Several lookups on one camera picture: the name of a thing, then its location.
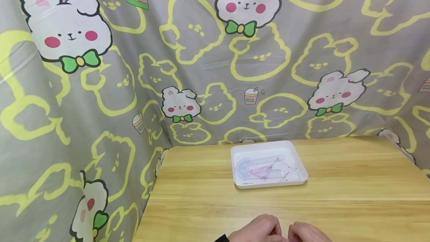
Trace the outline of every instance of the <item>gray curtain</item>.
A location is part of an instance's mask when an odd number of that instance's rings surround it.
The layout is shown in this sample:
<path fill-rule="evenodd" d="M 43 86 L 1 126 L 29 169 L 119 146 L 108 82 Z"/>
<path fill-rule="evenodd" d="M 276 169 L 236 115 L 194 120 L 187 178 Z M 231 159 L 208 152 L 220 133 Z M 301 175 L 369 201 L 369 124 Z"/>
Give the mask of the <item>gray curtain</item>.
<path fill-rule="evenodd" d="M 0 241 L 131 241 L 171 146 L 381 135 L 430 176 L 430 0 L 0 7 Z"/>

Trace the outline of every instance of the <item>plastic tray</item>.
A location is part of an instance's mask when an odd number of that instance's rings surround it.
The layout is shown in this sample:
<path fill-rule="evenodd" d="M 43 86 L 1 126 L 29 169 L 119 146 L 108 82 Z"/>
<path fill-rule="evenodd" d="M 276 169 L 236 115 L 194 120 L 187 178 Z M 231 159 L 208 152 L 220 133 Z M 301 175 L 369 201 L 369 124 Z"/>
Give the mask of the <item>plastic tray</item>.
<path fill-rule="evenodd" d="M 240 189 L 300 185 L 308 180 L 293 143 L 274 141 L 234 146 L 233 181 Z"/>

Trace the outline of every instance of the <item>hand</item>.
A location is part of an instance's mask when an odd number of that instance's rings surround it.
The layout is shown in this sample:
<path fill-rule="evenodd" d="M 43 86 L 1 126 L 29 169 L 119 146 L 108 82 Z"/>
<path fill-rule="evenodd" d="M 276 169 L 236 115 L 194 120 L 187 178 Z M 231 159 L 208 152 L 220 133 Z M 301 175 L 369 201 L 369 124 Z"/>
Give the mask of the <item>hand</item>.
<path fill-rule="evenodd" d="M 303 222 L 295 222 L 288 230 L 289 242 L 332 242 L 320 229 Z"/>
<path fill-rule="evenodd" d="M 230 242 L 288 242 L 282 236 L 278 218 L 267 214 L 256 217 L 242 229 L 232 232 L 228 239 Z"/>

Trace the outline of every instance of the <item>wood grain tabletop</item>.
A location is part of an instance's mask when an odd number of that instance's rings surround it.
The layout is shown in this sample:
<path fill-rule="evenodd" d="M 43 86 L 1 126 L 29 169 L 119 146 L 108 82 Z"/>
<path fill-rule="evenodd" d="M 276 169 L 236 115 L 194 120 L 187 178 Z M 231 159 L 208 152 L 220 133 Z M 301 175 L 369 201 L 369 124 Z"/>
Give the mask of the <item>wood grain tabletop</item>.
<path fill-rule="evenodd" d="M 283 232 L 311 223 L 333 242 L 429 242 L 430 180 L 382 137 L 292 141 L 309 173 L 299 186 L 238 189 L 230 148 L 169 150 L 134 242 L 213 242 L 259 214 Z"/>

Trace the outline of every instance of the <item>drink cup illustration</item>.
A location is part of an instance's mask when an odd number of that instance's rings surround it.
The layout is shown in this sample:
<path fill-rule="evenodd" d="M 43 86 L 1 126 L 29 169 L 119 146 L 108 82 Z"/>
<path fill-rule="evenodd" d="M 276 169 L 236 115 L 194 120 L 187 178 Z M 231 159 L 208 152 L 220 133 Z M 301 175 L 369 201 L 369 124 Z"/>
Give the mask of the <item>drink cup illustration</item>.
<path fill-rule="evenodd" d="M 424 84 L 422 85 L 420 92 L 427 92 L 430 93 L 430 79 L 428 79 L 427 81 L 424 82 Z"/>
<path fill-rule="evenodd" d="M 139 134 L 142 134 L 145 131 L 145 124 L 143 123 L 142 115 L 136 114 L 133 118 L 133 126 L 136 128 Z"/>
<path fill-rule="evenodd" d="M 246 105 L 255 105 L 257 103 L 258 87 L 249 88 L 244 92 L 244 103 Z"/>

